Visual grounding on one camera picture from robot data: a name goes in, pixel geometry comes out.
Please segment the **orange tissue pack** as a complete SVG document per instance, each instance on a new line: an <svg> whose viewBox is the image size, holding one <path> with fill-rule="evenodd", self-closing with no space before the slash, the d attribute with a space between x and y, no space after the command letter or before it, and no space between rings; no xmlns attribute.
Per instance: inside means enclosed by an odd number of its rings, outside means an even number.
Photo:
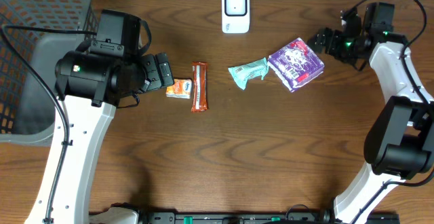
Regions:
<svg viewBox="0 0 434 224"><path fill-rule="evenodd" d="M165 95L169 98L189 99L193 82L191 79L175 79L174 84L166 88Z"/></svg>

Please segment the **orange-brown snack bar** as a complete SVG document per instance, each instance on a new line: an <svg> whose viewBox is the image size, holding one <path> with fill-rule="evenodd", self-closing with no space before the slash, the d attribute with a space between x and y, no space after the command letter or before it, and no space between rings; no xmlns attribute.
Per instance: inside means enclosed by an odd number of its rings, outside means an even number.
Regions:
<svg viewBox="0 0 434 224"><path fill-rule="evenodd" d="M207 71L206 62L193 62L194 96L191 111L202 112L208 109L207 101Z"/></svg>

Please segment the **red purple noodle packet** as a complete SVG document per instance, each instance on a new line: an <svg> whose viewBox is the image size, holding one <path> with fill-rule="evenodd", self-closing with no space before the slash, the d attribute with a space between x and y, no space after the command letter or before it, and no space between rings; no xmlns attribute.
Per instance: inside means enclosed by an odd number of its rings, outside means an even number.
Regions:
<svg viewBox="0 0 434 224"><path fill-rule="evenodd" d="M271 54L267 64L290 92L297 91L321 75L325 67L301 38Z"/></svg>

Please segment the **teal snack packet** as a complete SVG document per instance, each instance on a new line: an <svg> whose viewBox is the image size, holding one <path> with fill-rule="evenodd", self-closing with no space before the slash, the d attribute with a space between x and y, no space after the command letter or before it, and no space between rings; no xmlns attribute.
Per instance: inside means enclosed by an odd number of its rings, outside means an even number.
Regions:
<svg viewBox="0 0 434 224"><path fill-rule="evenodd" d="M269 72L269 66L267 64L267 59L261 58L248 64L229 67L228 71L237 86L242 90L245 90L250 79L260 77L261 80L263 80Z"/></svg>

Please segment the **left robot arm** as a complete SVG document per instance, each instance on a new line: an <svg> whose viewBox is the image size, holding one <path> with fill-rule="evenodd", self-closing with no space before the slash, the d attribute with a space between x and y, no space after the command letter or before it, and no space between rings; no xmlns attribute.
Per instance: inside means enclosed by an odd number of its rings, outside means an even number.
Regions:
<svg viewBox="0 0 434 224"><path fill-rule="evenodd" d="M131 52L85 54L70 51L55 66L58 94L50 153L27 223L138 223L131 208L89 214L90 192L102 141L127 96L174 83L167 54Z"/></svg>

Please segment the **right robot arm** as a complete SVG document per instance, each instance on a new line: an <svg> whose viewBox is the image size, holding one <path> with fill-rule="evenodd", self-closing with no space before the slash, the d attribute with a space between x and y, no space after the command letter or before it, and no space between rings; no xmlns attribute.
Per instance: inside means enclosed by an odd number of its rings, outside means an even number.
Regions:
<svg viewBox="0 0 434 224"><path fill-rule="evenodd" d="M408 39L393 29L392 17L346 17L342 30L323 28L308 41L314 52L342 62L364 59L385 100L366 136L361 170L318 223L367 223L394 188L433 179L433 97L418 78Z"/></svg>

